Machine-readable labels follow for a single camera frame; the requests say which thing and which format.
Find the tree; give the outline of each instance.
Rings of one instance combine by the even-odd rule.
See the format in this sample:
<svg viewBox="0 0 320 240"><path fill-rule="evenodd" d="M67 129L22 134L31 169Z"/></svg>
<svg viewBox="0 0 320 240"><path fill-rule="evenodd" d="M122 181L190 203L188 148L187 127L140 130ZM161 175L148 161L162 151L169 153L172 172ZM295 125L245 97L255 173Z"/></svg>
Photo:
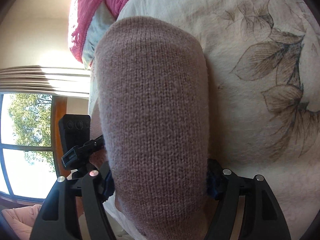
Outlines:
<svg viewBox="0 0 320 240"><path fill-rule="evenodd" d="M8 108L13 121L16 143L25 146L51 146L51 103L52 96L42 94L12 94ZM25 159L47 162L54 171L52 152L24 152Z"/></svg>

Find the silver screw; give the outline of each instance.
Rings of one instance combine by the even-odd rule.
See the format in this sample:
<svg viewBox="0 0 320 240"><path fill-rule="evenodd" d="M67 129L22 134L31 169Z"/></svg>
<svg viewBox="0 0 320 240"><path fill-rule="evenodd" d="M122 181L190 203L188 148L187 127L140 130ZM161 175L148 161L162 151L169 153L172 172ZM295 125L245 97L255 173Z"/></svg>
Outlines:
<svg viewBox="0 0 320 240"><path fill-rule="evenodd" d="M60 176L60 177L57 178L57 181L58 182L64 182L65 179L66 179L65 177Z"/></svg>
<svg viewBox="0 0 320 240"><path fill-rule="evenodd" d="M95 177L95 176L97 176L99 174L99 171L97 171L97 170L93 170L93 171L90 171L89 172L89 175L91 176L91 177Z"/></svg>
<svg viewBox="0 0 320 240"><path fill-rule="evenodd" d="M224 175L231 175L231 173L232 173L231 170L229 170L229 169L224 169L222 172Z"/></svg>
<svg viewBox="0 0 320 240"><path fill-rule="evenodd" d="M256 176L257 181L264 181L264 177L262 175Z"/></svg>

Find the white blanket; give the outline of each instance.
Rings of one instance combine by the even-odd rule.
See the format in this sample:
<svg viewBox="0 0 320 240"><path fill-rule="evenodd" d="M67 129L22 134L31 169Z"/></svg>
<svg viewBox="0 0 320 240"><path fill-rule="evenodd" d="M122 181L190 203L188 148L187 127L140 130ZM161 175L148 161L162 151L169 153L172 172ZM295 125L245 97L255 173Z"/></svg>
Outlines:
<svg viewBox="0 0 320 240"><path fill-rule="evenodd" d="M320 27L308 7L129 0L118 20L131 16L161 19L199 40L211 80L211 157L239 176L264 175L299 239L320 208Z"/></svg>

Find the black metal clamp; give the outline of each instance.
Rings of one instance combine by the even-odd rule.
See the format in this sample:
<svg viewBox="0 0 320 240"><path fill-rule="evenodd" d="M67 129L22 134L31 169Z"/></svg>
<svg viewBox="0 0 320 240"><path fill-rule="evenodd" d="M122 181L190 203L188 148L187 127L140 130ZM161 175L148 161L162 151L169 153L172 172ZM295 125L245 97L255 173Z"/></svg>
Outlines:
<svg viewBox="0 0 320 240"><path fill-rule="evenodd" d="M68 133L72 116L64 117L61 125L66 138L76 141ZM88 138L87 131L77 134ZM70 145L66 138L64 144ZM35 221L30 240L81 240L76 213L76 196L82 197L91 240L115 240L102 203L113 195L114 181L108 162L100 170L87 171L89 157L104 146L103 136L83 146L74 146L62 158L66 169L78 169L72 180L59 177L44 201ZM229 169L222 169L216 160L208 160L207 193L219 200L204 240L229 240L236 219L239 196L245 196L244 215L239 240L290 240L290 233L281 208L262 175L253 179L238 177Z"/></svg>
<svg viewBox="0 0 320 240"><path fill-rule="evenodd" d="M239 196L245 196L239 240L290 240L278 201L262 175L238 177L208 160L208 194L219 200L205 240L229 240L236 219Z"/></svg>

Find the beige wall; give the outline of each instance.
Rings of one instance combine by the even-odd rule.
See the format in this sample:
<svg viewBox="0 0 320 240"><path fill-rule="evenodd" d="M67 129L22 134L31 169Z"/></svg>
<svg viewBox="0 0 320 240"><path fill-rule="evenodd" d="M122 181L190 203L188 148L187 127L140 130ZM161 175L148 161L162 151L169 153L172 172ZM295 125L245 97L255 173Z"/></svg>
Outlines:
<svg viewBox="0 0 320 240"><path fill-rule="evenodd" d="M0 68L76 67L68 48L71 0L17 0L0 25Z"/></svg>
<svg viewBox="0 0 320 240"><path fill-rule="evenodd" d="M88 99L68 97L67 114L88 114L88 104Z"/></svg>

